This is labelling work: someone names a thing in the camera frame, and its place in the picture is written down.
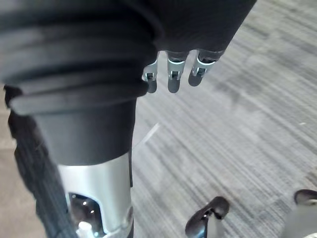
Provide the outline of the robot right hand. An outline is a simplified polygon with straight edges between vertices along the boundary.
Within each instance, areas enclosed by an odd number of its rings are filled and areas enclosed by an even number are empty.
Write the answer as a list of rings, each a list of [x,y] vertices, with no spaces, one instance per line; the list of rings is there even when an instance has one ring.
[[[19,173],[49,238],[131,238],[136,102],[197,86],[253,0],[3,0],[0,81]]]

